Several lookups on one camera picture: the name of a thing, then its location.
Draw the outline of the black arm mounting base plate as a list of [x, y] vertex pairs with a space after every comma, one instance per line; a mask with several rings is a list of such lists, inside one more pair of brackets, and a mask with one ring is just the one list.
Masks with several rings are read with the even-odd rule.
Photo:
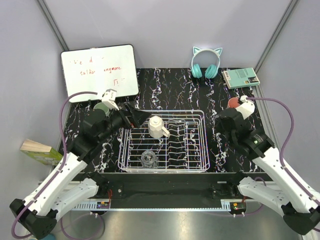
[[219, 200], [241, 200], [231, 184], [238, 173], [102, 173], [108, 181], [95, 199], [115, 209], [209, 209]]

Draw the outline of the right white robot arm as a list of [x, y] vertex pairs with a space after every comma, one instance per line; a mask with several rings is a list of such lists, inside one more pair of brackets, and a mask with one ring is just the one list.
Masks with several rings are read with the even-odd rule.
[[217, 115], [215, 130], [223, 134], [239, 154], [260, 167], [280, 188], [277, 192], [237, 173], [227, 185], [228, 195], [252, 198], [278, 213], [296, 233], [306, 235], [320, 222], [320, 193], [280, 159], [280, 151], [262, 131], [251, 129], [248, 117], [254, 112], [244, 107], [226, 108]]

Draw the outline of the pink plastic cup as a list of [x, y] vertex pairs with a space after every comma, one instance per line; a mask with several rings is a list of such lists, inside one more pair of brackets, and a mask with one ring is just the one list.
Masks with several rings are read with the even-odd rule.
[[228, 100], [228, 103], [227, 103], [227, 109], [228, 108], [237, 108], [241, 105], [242, 103], [240, 102], [240, 99], [238, 97], [232, 97]]

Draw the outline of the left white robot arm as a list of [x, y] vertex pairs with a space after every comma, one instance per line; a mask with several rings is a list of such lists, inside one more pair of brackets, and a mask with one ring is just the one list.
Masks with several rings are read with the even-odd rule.
[[109, 114], [102, 109], [91, 109], [80, 124], [78, 136], [69, 146], [64, 146], [65, 153], [56, 168], [30, 195], [11, 202], [14, 223], [20, 223], [31, 235], [43, 239], [74, 206], [90, 197], [103, 198], [108, 193], [109, 181], [99, 173], [89, 173], [73, 189], [63, 190], [102, 151], [112, 134], [121, 128], [140, 128], [150, 115], [128, 102]]

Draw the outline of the green plastic cup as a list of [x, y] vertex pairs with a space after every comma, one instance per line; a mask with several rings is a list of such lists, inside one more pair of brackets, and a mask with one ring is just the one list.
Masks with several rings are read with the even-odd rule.
[[108, 116], [110, 114], [110, 108], [105, 105], [103, 102], [99, 102], [97, 103], [94, 107], [94, 110], [102, 110], [106, 116]]

